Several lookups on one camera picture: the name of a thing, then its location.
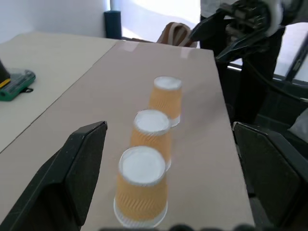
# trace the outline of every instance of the tape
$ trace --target tape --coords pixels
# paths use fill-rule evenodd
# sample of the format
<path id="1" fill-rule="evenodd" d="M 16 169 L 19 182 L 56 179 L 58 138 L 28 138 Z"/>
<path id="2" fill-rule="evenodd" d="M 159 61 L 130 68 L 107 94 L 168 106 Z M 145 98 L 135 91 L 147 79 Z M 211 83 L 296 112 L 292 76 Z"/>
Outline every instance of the tape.
<path id="1" fill-rule="evenodd" d="M 120 49 L 128 51 L 128 52 L 133 52 L 138 47 L 138 45 L 139 45 L 139 42 L 123 41 Z"/>
<path id="2" fill-rule="evenodd" d="M 189 47 L 182 47 L 181 49 L 181 58 L 188 59 L 189 53 L 191 52 L 192 48 Z"/>

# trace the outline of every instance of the white shirt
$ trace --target white shirt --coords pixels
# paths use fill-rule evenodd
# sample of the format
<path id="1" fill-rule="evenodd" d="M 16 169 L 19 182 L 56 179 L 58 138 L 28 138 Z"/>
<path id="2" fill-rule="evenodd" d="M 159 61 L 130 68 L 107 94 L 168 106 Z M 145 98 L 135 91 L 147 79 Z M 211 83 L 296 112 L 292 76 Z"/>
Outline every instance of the white shirt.
<path id="1" fill-rule="evenodd" d="M 201 0 L 201 15 L 205 18 L 213 15 L 222 3 L 233 4 L 236 0 Z"/>

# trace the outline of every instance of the cup rim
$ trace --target cup rim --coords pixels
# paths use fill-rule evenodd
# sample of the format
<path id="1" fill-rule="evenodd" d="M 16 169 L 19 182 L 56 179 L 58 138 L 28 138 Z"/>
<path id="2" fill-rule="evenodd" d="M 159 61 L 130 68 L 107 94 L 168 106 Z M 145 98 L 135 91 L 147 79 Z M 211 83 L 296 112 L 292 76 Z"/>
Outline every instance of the cup rim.
<path id="1" fill-rule="evenodd" d="M 154 131 L 154 132 L 152 132 L 152 131 L 147 131 L 147 130 L 144 130 L 144 129 L 140 128 L 140 127 L 136 124 L 136 117 L 137 117 L 137 115 L 138 115 L 140 112 L 144 112 L 144 111 L 156 111 L 156 112 L 159 112 L 159 113 L 163 114 L 164 116 L 166 116 L 167 119 L 168 119 L 168 126 L 167 126 L 167 128 L 164 129 L 164 130 Z M 135 127 L 135 129 L 138 130 L 139 132 L 141 132 L 142 134 L 146 134 L 146 135 L 151 135 L 151 136 L 161 136 L 161 135 L 164 135 L 164 134 L 166 134 L 168 131 L 170 131 L 171 126 L 172 126 L 172 124 L 171 124 L 171 118 L 170 118 L 167 114 L 163 113 L 162 111 L 156 110 L 156 109 L 148 108 L 148 109 L 143 109 L 143 110 L 141 110 L 141 111 L 138 111 L 137 114 L 136 114 L 136 116 L 135 116 L 135 118 L 134 118 L 134 127 Z"/>
<path id="2" fill-rule="evenodd" d="M 158 80 L 159 78 L 162 78 L 162 77 L 169 77 L 169 78 L 173 78 L 173 79 L 179 80 L 179 81 L 180 81 L 180 85 L 179 85 L 178 87 L 173 87 L 173 88 L 169 88 L 169 89 L 162 88 L 162 87 L 158 86 L 157 83 L 156 83 L 157 80 Z M 181 87 L 182 87 L 182 80 L 180 80 L 179 78 L 175 78 L 175 77 L 173 77 L 173 76 L 158 76 L 158 77 L 156 77 L 156 78 L 154 79 L 154 86 L 155 86 L 156 88 L 158 88 L 158 89 L 168 90 L 168 91 L 179 90 L 179 89 L 181 89 Z"/>
<path id="3" fill-rule="evenodd" d="M 158 154 L 158 156 L 159 156 L 159 158 L 160 158 L 160 161 L 161 161 L 161 163 L 163 164 L 163 166 L 162 166 L 162 169 L 163 169 L 162 175 L 161 175 L 159 178 L 157 178 L 157 179 L 155 179 L 154 181 L 151 181 L 151 182 L 149 182 L 149 183 L 140 183 L 140 182 L 133 181 L 133 180 L 127 178 L 126 176 L 124 176 L 124 174 L 123 174 L 123 168 L 122 168 L 122 166 L 123 166 L 123 161 L 124 161 L 124 156 L 125 156 L 125 154 L 127 154 L 127 153 L 130 152 L 131 150 L 140 149 L 140 148 L 146 148 L 146 149 L 148 149 L 149 151 L 151 151 L 152 153 Z M 120 158 L 120 161 L 119 161 L 119 163 L 118 163 L 118 171 L 119 171 L 119 173 L 121 174 L 121 176 L 122 176 L 129 184 L 136 185 L 136 186 L 142 186 L 142 187 L 151 187 L 151 186 L 157 185 L 157 184 L 165 177 L 165 174 L 166 174 L 166 162 L 165 162 L 163 156 L 161 155 L 161 153 L 160 153 L 159 151 L 157 151 L 156 149 L 151 148 L 151 147 L 148 147 L 148 146 L 135 146 L 135 147 L 128 148 L 128 149 L 126 149 L 126 150 L 123 152 L 123 154 L 122 154 L 122 156 L 121 156 L 121 158 Z"/>

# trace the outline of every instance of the black cable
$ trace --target black cable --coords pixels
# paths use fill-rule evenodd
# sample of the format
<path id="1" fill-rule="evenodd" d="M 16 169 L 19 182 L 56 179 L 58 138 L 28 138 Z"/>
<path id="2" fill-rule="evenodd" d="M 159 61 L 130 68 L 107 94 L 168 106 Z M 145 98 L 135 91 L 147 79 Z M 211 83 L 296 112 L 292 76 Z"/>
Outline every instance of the black cable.
<path id="1" fill-rule="evenodd" d="M 273 85 L 272 82 L 268 81 L 266 78 L 264 78 L 264 76 L 251 64 L 250 61 L 245 60 L 245 62 L 248 64 L 248 66 L 257 74 L 258 78 L 265 83 L 266 85 L 268 85 L 272 90 L 274 90 L 276 93 L 282 94 L 288 98 L 291 98 L 295 101 L 298 101 L 300 103 L 304 103 L 308 105 L 308 99 L 305 98 L 299 98 L 297 96 L 294 96 L 292 94 L 289 94 L 283 90 L 281 90 L 280 88 L 276 87 L 275 85 Z"/>

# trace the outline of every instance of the orange paper cup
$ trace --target orange paper cup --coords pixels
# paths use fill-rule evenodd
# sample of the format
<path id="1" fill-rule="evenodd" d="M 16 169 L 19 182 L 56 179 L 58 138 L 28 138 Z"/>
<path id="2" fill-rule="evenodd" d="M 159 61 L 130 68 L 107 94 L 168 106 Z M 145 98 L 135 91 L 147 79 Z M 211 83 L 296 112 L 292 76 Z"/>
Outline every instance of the orange paper cup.
<path id="1" fill-rule="evenodd" d="M 114 211 L 125 227 L 152 228 L 167 213 L 166 164 L 154 148 L 127 149 L 119 162 Z"/>
<path id="2" fill-rule="evenodd" d="M 154 80 L 149 108 L 162 111 L 171 118 L 171 127 L 180 122 L 182 101 L 182 81 L 168 76 Z"/>
<path id="3" fill-rule="evenodd" d="M 149 146 L 163 156 L 167 169 L 171 165 L 171 134 L 169 117 L 157 110 L 139 111 L 134 119 L 130 146 Z"/>

